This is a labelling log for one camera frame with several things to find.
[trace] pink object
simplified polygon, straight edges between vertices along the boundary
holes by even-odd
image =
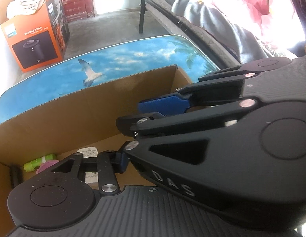
[[[58,160],[52,160],[52,161],[47,161],[41,164],[41,166],[39,167],[39,169],[36,171],[36,174],[41,173],[43,170],[51,167],[52,165],[56,164],[57,162],[59,162]]]
[[[291,0],[209,0],[231,23],[252,32],[265,43],[289,48],[304,41]]]

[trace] gray blanket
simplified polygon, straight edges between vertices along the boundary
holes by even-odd
[[[218,42],[228,47],[240,63],[268,57],[251,32],[229,22],[216,7],[207,3],[206,0],[165,1],[171,5],[172,13],[206,30]]]

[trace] cardboard flap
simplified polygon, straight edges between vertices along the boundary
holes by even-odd
[[[140,100],[171,92],[176,66],[132,75],[45,103],[0,124],[0,162],[22,165],[119,133],[115,120]]]
[[[7,208],[7,198],[10,191],[9,167],[0,164],[0,237],[5,236],[15,227]]]
[[[7,7],[14,0],[0,0],[0,25],[8,20]]]
[[[192,80],[182,68],[177,68],[171,86],[171,92],[175,92],[177,88],[183,87],[183,85],[191,84]]]

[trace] table top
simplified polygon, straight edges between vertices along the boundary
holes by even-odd
[[[167,35],[95,50],[49,67],[0,97],[0,123],[89,86],[177,64],[193,82],[219,68],[192,42]]]

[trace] metal bed leg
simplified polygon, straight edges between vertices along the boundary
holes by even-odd
[[[143,33],[143,24],[144,24],[144,14],[146,11],[145,8],[145,1],[141,0],[141,9],[140,9],[140,24],[139,24],[139,33],[142,34]]]

